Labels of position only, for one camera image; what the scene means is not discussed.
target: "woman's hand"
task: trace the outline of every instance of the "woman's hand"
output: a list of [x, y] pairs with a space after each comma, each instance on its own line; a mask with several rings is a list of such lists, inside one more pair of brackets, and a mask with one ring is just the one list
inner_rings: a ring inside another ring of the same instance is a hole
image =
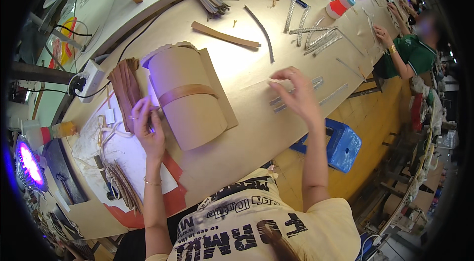
[[[161, 163], [164, 153], [164, 133], [161, 128], [161, 120], [158, 109], [150, 109], [151, 99], [145, 97], [139, 100], [132, 109], [133, 130], [146, 153], [146, 161]], [[155, 130], [150, 132], [148, 119]]]
[[377, 36], [377, 38], [382, 43], [385, 44], [385, 47], [389, 47], [389, 46], [392, 46], [394, 44], [394, 41], [392, 40], [392, 38], [390, 38], [390, 35], [389, 35], [386, 28], [374, 24], [374, 31], [375, 31], [375, 35]]
[[287, 106], [303, 120], [311, 125], [324, 124], [324, 119], [319, 110], [319, 104], [314, 101], [314, 90], [311, 81], [307, 79], [299, 69], [288, 67], [275, 72], [272, 79], [290, 80], [295, 87], [293, 94], [290, 94], [281, 84], [271, 81], [269, 85], [281, 96]]
[[398, 13], [397, 7], [393, 3], [387, 3], [387, 7], [390, 12], [395, 16], [397, 20], [401, 19], [400, 13]]

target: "work table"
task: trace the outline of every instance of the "work table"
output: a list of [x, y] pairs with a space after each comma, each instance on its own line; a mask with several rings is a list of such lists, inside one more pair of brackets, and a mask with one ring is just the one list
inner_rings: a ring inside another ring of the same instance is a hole
[[[320, 26], [338, 26], [355, 46], [343, 38], [317, 57], [311, 54], [304, 56], [304, 44], [302, 47], [296, 46], [297, 35], [283, 32], [291, 0], [277, 1], [273, 8], [272, 0], [224, 0], [231, 9], [221, 18], [210, 21], [206, 21], [207, 15], [198, 0], [183, 0], [162, 13], [123, 54], [122, 59], [142, 58], [160, 46], [180, 41], [191, 42], [197, 49], [207, 48], [222, 87], [239, 121], [237, 127], [224, 132], [204, 146], [190, 151], [179, 149], [167, 122], [163, 122], [167, 150], [183, 172], [179, 181], [187, 190], [185, 200], [188, 207], [249, 174], [306, 134], [304, 122], [291, 110], [282, 110], [276, 114], [273, 112], [273, 107], [269, 106], [269, 101], [276, 97], [276, 93], [267, 84], [268, 77], [273, 72], [292, 65], [299, 68], [310, 79], [322, 76], [324, 84], [315, 92], [317, 101], [326, 98], [347, 83], [347, 89], [336, 94], [321, 107], [323, 115], [328, 116], [362, 82], [359, 76], [338, 62], [336, 57], [354, 70], [360, 69], [365, 76], [368, 76], [384, 51], [384, 47], [376, 41], [372, 33], [370, 21], [386, 27], [392, 38], [399, 34], [399, 29], [393, 24], [385, 0], [356, 0], [356, 5], [337, 20], [329, 18], [326, 14], [324, 8], [330, 2], [329, 0], [302, 1], [311, 6], [305, 27], [312, 26], [324, 15], [326, 18]], [[244, 5], [252, 10], [268, 32], [275, 63], [270, 63], [264, 34], [246, 12]], [[296, 4], [290, 30], [298, 28], [303, 11], [304, 9]], [[235, 27], [233, 27], [234, 20], [237, 21]], [[262, 46], [255, 51], [198, 33], [191, 28], [193, 21], [198, 21], [222, 33], [257, 41]], [[106, 75], [116, 66], [124, 47], [148, 24], [147, 22], [140, 27], [104, 60], [100, 66]], [[313, 38], [320, 34], [322, 32], [313, 34]], [[307, 33], [303, 34], [303, 43], [306, 35]], [[137, 70], [137, 80], [142, 95], [151, 95], [154, 104], [157, 105], [148, 75], [148, 70], [143, 67]], [[107, 82], [108, 80], [104, 79], [99, 87]], [[98, 93], [89, 104], [83, 104], [75, 98], [62, 120], [72, 121], [81, 130], [98, 107], [104, 103], [106, 97], [107, 93], [104, 90]], [[105, 209], [93, 190], [87, 186], [78, 164], [71, 155], [71, 147], [76, 139], [77, 137], [71, 136], [63, 138], [62, 141], [73, 171], [90, 200], [71, 205], [71, 210], [65, 214], [79, 226], [86, 239], [126, 232], [127, 229]], [[135, 163], [143, 166], [145, 161], [121, 163]], [[48, 169], [46, 176], [48, 180], [52, 177]], [[57, 187], [51, 184], [50, 189], [54, 194]]]

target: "green shirt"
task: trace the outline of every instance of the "green shirt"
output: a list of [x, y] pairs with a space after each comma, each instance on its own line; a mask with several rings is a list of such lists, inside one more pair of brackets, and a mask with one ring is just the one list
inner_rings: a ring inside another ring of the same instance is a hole
[[[403, 62], [412, 67], [415, 75], [429, 71], [436, 59], [436, 51], [421, 42], [416, 35], [397, 37], [394, 40], [394, 45]], [[388, 78], [399, 76], [388, 50], [382, 57]]]

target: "glue bottle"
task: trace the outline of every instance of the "glue bottle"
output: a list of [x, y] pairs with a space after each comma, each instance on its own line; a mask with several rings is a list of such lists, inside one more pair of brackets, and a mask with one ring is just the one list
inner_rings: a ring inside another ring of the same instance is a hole
[[326, 6], [326, 12], [331, 18], [338, 19], [355, 4], [356, 0], [335, 0]]
[[76, 126], [72, 122], [68, 121], [58, 123], [52, 127], [31, 128], [25, 133], [25, 136], [31, 146], [31, 149], [35, 151], [40, 146], [48, 143], [52, 139], [61, 139], [76, 133]]

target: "yellow t-shirt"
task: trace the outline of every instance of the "yellow t-shirt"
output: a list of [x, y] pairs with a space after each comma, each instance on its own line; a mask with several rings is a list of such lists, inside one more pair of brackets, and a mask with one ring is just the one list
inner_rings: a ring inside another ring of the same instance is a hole
[[301, 259], [357, 258], [360, 237], [345, 199], [323, 200], [305, 213], [295, 211], [281, 200], [266, 169], [257, 169], [232, 188], [243, 190], [221, 199], [211, 196], [204, 200], [196, 212], [179, 223], [178, 240], [170, 255], [156, 254], [146, 261], [273, 261], [275, 253], [262, 235], [265, 225], [280, 233]]

